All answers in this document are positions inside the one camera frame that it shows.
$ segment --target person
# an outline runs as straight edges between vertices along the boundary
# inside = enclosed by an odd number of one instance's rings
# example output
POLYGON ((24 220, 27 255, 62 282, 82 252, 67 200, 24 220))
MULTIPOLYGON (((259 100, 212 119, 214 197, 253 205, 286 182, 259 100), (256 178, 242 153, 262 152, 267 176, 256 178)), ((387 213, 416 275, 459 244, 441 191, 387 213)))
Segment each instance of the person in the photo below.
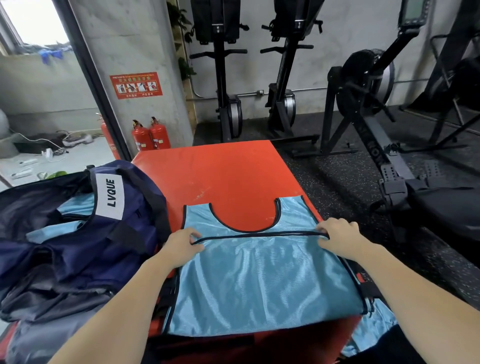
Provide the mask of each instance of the person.
MULTIPOLYGON (((376 283, 406 337, 428 364, 480 361, 480 312, 437 287, 360 234, 356 222, 329 218, 317 227, 330 240, 318 244, 358 262, 376 283)), ((170 235, 125 287, 81 327, 49 364, 137 364, 160 288, 170 271, 204 247, 192 245, 193 228, 170 235)))

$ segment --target red fire extinguisher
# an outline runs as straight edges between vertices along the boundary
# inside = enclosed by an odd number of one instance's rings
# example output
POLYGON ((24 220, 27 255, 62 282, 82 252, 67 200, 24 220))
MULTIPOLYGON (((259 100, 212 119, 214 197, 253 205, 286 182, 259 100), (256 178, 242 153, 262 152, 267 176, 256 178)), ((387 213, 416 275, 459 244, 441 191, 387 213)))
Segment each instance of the red fire extinguisher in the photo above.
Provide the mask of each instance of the red fire extinguisher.
POLYGON ((101 114, 96 113, 99 117, 102 123, 100 124, 100 129, 102 129, 103 136, 107 140, 108 146, 110 147, 110 150, 112 151, 113 156, 115 159, 119 160, 120 154, 118 153, 117 147, 115 146, 115 143, 113 142, 112 136, 108 132, 107 125, 105 124, 105 120, 103 120, 103 117, 101 114))
POLYGON ((150 126, 150 134, 156 149, 169 149, 170 140, 168 138, 167 128, 152 116, 152 126, 150 126))
POLYGON ((141 125, 137 120, 133 121, 132 136, 135 144, 137 144, 137 149, 139 152, 141 150, 155 149, 148 129, 141 125))

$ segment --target left forearm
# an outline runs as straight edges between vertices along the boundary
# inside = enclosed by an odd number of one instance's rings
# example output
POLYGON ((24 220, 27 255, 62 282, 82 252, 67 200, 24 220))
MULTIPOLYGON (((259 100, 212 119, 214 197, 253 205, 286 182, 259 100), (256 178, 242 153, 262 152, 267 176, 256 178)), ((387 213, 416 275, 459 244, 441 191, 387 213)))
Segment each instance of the left forearm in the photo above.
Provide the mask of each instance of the left forearm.
POLYGON ((170 271, 161 252, 145 261, 125 287, 62 346, 49 364, 139 363, 158 294, 170 271))

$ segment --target window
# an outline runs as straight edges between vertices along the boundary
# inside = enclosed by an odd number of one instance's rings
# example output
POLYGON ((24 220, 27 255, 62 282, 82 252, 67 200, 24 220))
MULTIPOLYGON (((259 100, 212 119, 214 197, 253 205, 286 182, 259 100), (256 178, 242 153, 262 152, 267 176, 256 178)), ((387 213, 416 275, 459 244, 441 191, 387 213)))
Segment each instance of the window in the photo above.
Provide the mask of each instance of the window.
POLYGON ((58 48, 69 40, 52 0, 0 0, 0 35, 9 53, 58 48))

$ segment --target red sign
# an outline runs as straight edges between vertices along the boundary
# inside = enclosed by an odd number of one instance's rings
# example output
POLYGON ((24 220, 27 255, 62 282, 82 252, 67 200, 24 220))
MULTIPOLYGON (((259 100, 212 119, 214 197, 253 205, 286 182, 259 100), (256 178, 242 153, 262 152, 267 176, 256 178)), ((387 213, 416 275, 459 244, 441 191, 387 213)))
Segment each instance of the red sign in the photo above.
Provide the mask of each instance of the red sign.
POLYGON ((116 74, 110 80, 119 99, 163 95, 156 72, 116 74))

